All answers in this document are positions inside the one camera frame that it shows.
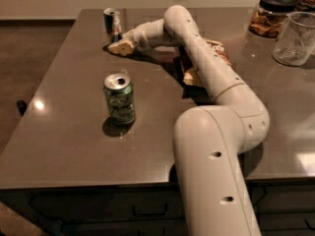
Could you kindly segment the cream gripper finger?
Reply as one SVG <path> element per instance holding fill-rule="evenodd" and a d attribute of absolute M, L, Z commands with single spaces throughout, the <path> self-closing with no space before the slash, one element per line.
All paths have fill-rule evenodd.
<path fill-rule="evenodd" d="M 112 54 L 127 56 L 134 52 L 134 43 L 130 39 L 121 39 L 117 42 L 111 43 L 107 49 Z"/>

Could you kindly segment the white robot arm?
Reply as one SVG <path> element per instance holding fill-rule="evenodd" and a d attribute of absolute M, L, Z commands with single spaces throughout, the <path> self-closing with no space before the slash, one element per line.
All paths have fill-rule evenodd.
<path fill-rule="evenodd" d="M 212 104 L 193 107 L 174 126 L 175 168 L 190 236 L 262 236 L 238 156 L 267 136 L 270 116 L 255 92 L 200 36 L 175 5 L 108 46 L 117 55 L 182 46 Z"/>

